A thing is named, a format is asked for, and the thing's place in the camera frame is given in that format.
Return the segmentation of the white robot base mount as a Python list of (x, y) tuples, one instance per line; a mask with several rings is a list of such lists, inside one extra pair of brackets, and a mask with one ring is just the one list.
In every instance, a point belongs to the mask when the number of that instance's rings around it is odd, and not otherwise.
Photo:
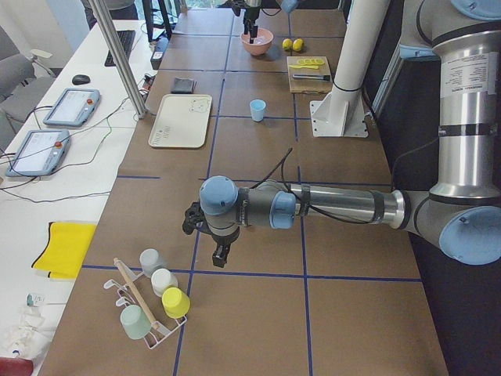
[(323, 100), (310, 102), (314, 137), (369, 135), (362, 86), (389, 5), (388, 0), (353, 1), (332, 89)]

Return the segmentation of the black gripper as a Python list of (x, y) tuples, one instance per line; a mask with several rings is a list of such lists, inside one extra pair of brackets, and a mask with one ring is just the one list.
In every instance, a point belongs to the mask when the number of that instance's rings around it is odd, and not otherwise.
[(240, 227), (237, 224), (231, 224), (226, 228), (216, 228), (208, 225), (212, 239), (216, 243), (216, 249), (212, 255), (213, 266), (224, 267), (227, 263), (231, 244), (235, 242), (240, 235)]
[(248, 37), (249, 44), (253, 44), (255, 38), (258, 36), (258, 25), (256, 22), (259, 17), (260, 10), (260, 7), (250, 7), (243, 10), (244, 34)]

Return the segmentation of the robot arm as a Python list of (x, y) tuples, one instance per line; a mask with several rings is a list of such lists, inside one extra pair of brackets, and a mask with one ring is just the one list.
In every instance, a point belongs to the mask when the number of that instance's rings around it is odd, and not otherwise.
[(438, 181), (427, 192), (381, 193), (270, 180), (240, 188), (225, 176), (211, 177), (185, 224), (212, 236), (215, 266), (226, 264), (242, 227), (288, 229), (309, 212), (354, 224), (385, 223), (468, 265), (499, 259), (500, 191), (492, 170), (500, 4), (407, 1), (400, 42), (404, 59), (441, 61)]
[(225, 1), (223, 5), (229, 7), (235, 16), (240, 16), (243, 13), (243, 33), (248, 37), (249, 43), (253, 44), (258, 36), (257, 20), (264, 8), (278, 8), (286, 13), (291, 13), (299, 6), (299, 3), (300, 1), (296, 0), (229, 0)]

